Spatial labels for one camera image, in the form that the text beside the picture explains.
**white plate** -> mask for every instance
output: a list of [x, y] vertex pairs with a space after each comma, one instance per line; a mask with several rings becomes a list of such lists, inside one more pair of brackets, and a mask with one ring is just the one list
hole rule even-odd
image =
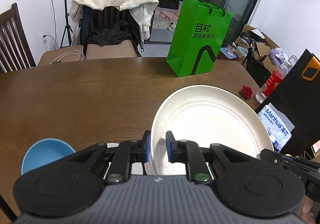
[[264, 148], [273, 151], [269, 134], [257, 114], [230, 92], [194, 85], [170, 95], [156, 113], [151, 129], [150, 159], [156, 175], [185, 174], [185, 165], [169, 163], [165, 133], [176, 140], [195, 141], [200, 147], [220, 143], [259, 158]]

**black bag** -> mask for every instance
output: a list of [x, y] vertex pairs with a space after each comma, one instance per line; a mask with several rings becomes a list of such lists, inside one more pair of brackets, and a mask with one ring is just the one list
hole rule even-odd
[[281, 154], [300, 155], [320, 140], [320, 62], [306, 50], [298, 62], [256, 109], [259, 113], [265, 105], [273, 106], [292, 122], [292, 137], [280, 151]]
[[257, 61], [252, 56], [252, 48], [248, 49], [246, 60], [247, 60], [247, 72], [251, 75], [254, 81], [261, 88], [262, 85], [264, 85], [264, 83], [268, 80], [271, 73], [267, 68], [264, 67], [262, 62]]

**screw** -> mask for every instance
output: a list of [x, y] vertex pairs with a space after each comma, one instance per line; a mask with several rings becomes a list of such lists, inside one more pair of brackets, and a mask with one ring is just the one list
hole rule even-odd
[[197, 181], [208, 181], [210, 179], [210, 175], [201, 172], [195, 175], [195, 179]]
[[108, 175], [108, 181], [110, 182], [120, 182], [123, 179], [123, 176], [118, 173], [112, 173]]

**blue bowl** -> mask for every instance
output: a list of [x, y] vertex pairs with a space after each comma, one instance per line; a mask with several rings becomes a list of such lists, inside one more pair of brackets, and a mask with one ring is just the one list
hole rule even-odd
[[68, 143], [60, 139], [45, 138], [39, 140], [34, 143], [24, 155], [21, 165], [21, 175], [75, 152]]

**wooden table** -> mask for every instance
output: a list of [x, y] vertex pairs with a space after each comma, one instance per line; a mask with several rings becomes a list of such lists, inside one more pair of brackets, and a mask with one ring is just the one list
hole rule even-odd
[[[12, 196], [23, 156], [36, 141], [59, 138], [75, 150], [140, 139], [161, 103], [180, 88], [206, 84], [235, 95], [259, 90], [238, 62], [216, 60], [210, 73], [178, 78], [165, 58], [67, 62], [0, 74], [0, 193]], [[248, 104], [256, 109], [253, 98]], [[8, 223], [1, 212], [0, 223]]]

